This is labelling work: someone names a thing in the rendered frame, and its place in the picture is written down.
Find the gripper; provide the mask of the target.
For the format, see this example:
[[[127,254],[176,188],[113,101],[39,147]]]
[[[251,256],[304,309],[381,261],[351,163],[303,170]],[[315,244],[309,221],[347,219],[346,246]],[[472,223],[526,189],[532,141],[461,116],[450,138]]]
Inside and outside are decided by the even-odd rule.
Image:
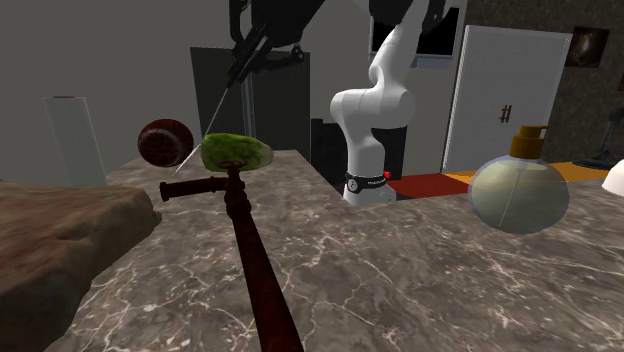
[[[305,61],[305,53],[298,42],[303,32],[325,0],[229,0],[230,37],[235,42],[236,55],[227,72],[230,88],[244,80],[250,65],[268,39],[273,48],[294,44],[289,52],[271,51],[265,58],[265,67],[290,67]],[[244,38],[240,30],[240,14],[251,9],[252,29]]]

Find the dark tall cabinet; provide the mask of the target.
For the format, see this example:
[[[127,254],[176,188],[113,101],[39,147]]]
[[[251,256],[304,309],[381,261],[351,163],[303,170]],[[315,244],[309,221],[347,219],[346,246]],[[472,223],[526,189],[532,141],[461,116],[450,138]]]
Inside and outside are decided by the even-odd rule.
[[[226,88],[233,55],[226,48],[190,49],[201,132],[205,133]],[[310,63],[249,76],[229,89],[210,132],[254,136],[274,150],[296,150],[310,158]]]

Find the thin silver rod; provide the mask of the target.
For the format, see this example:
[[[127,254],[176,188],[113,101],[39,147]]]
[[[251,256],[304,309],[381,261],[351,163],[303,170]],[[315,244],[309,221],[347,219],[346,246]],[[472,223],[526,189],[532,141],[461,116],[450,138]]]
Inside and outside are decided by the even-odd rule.
[[[176,167],[175,171],[172,173],[172,176],[176,175],[185,166],[185,164],[193,157],[193,155],[197,152],[197,150],[202,146],[202,143],[203,143],[205,137],[209,134],[209,132],[210,132],[210,130],[211,130],[213,124],[214,124],[214,121],[215,121],[215,119],[216,119],[216,117],[217,117],[217,115],[218,115],[218,113],[219,113],[219,111],[220,111],[220,109],[222,107],[222,104],[223,104],[223,102],[224,102],[224,100],[225,100],[225,98],[227,96],[227,93],[228,93],[229,89],[230,88],[228,88],[228,87],[226,87],[224,89],[223,94],[222,94],[222,96],[221,96],[221,98],[220,98],[220,100],[219,100],[219,102],[218,102],[218,104],[217,104],[217,106],[215,108],[215,111],[214,111],[214,113],[213,113],[213,115],[212,115],[212,117],[210,119],[208,127],[207,127],[205,133],[203,134],[200,142],[191,150],[190,154],[183,160],[183,162],[179,166]]]

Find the dark red ball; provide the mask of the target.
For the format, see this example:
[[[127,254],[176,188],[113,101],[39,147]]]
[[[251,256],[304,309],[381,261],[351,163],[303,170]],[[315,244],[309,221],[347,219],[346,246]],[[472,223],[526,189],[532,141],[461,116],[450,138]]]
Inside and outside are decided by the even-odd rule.
[[[156,167],[180,165],[192,152],[194,139],[188,127],[178,120],[158,119],[140,132],[137,148],[141,157]]]

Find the dark window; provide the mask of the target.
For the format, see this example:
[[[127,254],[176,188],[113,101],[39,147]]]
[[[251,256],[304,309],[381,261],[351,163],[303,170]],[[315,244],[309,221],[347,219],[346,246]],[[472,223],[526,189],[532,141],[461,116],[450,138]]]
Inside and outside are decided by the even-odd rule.
[[[453,58],[460,0],[430,0],[412,68],[440,68]]]

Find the red and orange rug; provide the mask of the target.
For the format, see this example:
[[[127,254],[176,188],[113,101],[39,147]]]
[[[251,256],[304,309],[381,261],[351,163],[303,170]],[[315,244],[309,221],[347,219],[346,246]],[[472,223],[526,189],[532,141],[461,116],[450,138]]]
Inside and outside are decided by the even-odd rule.
[[[553,163],[567,182],[604,179],[608,171],[581,167],[572,162]],[[396,192],[397,196],[408,198],[429,198],[456,194],[465,194],[472,176],[472,171],[455,173],[436,173],[403,176],[399,180],[388,181],[387,184]]]

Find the white paper towel roll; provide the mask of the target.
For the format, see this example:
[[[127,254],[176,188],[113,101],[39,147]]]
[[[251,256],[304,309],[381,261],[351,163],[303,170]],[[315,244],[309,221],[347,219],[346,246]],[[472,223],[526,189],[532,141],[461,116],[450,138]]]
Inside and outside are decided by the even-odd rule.
[[[106,186],[106,176],[84,97],[44,97],[63,168],[71,186]]]

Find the white door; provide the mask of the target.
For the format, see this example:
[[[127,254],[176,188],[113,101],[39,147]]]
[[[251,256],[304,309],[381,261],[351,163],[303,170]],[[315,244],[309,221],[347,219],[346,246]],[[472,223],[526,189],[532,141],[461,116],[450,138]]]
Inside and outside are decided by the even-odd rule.
[[[477,170],[509,153],[523,125],[547,125],[570,33],[468,25],[442,171]]]

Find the brown rough bread loaf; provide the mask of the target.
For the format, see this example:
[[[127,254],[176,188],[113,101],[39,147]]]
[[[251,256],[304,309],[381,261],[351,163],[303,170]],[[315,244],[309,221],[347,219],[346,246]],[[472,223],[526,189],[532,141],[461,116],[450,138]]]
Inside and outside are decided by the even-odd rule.
[[[138,188],[0,181],[0,352],[44,352],[93,279],[161,220]]]

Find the round clear soap dispenser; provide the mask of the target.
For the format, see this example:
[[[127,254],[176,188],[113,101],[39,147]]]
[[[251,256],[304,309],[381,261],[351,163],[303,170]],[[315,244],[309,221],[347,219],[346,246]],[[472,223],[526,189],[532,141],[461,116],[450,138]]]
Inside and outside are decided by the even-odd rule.
[[[512,138],[509,153],[488,161],[471,178],[470,206],[493,229],[516,235],[547,229],[565,215],[568,185],[541,159],[545,125],[523,125]]]

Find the dark floor appliance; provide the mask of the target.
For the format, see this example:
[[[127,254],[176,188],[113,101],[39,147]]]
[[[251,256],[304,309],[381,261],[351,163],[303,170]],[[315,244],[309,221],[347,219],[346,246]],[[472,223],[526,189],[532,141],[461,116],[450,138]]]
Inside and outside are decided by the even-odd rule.
[[[624,107],[612,108],[609,113],[607,128],[598,151],[590,159],[575,160],[573,161],[573,164],[591,169],[611,170],[616,165],[616,162],[611,162],[609,160],[610,147],[615,137],[617,128],[623,119]]]

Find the white rounded object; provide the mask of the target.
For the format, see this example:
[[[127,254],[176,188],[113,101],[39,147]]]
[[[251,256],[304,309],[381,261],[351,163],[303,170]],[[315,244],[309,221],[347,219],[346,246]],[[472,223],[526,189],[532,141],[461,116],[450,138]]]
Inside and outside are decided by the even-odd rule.
[[[611,194],[624,197],[624,159],[609,170],[601,187]]]

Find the dark red long-handled tool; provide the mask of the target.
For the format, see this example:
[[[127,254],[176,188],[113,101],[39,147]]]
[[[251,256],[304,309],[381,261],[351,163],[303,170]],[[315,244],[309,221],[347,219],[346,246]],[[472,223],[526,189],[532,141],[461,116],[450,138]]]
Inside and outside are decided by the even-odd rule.
[[[159,185],[161,199],[222,191],[230,217],[262,352],[304,352],[296,325],[283,296],[271,262],[251,215],[252,206],[245,192],[240,171],[242,160],[219,164],[225,177],[196,179]]]

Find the dark wall picture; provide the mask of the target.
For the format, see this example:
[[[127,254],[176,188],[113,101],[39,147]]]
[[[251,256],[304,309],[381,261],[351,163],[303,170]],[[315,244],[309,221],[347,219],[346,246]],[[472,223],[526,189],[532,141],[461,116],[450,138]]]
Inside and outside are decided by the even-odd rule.
[[[610,30],[576,26],[573,31],[566,67],[598,68]]]

